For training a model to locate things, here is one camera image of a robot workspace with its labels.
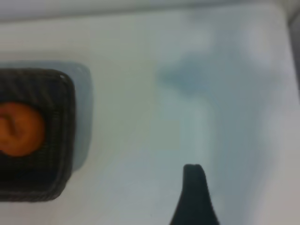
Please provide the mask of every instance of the white surface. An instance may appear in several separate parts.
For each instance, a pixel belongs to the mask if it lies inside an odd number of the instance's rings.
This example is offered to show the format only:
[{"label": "white surface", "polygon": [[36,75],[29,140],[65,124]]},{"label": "white surface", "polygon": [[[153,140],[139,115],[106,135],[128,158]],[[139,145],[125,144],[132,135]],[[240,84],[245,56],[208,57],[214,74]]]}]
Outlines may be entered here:
[{"label": "white surface", "polygon": [[202,164],[223,225],[300,221],[300,106],[272,5],[0,26],[0,60],[73,60],[94,84],[88,158],[53,202],[4,225],[168,224]]}]

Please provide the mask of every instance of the orange fruit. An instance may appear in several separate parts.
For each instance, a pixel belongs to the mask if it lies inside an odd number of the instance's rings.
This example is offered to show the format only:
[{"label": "orange fruit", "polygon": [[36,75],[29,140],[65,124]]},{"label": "orange fruit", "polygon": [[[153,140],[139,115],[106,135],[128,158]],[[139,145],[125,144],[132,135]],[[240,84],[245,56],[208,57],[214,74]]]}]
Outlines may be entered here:
[{"label": "orange fruit", "polygon": [[9,156],[26,156],[38,150],[45,139],[45,120],[29,105],[0,104],[0,150]]}]

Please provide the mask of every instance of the woven basket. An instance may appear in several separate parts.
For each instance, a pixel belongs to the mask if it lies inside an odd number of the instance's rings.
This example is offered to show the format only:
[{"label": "woven basket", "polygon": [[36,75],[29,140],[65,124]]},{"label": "woven basket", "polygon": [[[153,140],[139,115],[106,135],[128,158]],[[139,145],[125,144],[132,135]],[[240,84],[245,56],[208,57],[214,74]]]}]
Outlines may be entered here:
[{"label": "woven basket", "polygon": [[75,90],[52,69],[0,69],[0,104],[21,102],[46,121],[42,147],[25,157],[0,152],[0,201],[41,202],[57,198],[70,178],[75,134]]}]

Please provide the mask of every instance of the black basket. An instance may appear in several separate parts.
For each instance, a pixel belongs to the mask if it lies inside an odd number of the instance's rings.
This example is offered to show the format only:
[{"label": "black basket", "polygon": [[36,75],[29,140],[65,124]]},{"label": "black basket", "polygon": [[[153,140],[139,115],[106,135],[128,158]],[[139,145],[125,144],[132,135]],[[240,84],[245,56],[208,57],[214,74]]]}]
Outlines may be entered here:
[{"label": "black basket", "polygon": [[35,107],[46,121],[40,149],[25,157],[0,152],[0,201],[41,202],[57,198],[71,176],[75,134],[75,90],[52,69],[0,69],[0,104]]}]

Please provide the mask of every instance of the white countertop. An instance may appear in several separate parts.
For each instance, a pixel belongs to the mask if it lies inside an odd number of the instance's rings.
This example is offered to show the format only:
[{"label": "white countertop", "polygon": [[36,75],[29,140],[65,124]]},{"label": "white countertop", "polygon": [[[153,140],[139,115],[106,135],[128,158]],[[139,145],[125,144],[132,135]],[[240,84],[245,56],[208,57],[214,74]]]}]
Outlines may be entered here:
[{"label": "white countertop", "polygon": [[300,106],[273,5],[0,25],[0,60],[90,69],[84,165],[45,203],[1,203],[3,225],[166,225],[184,164],[201,164],[223,225],[300,221]]}]

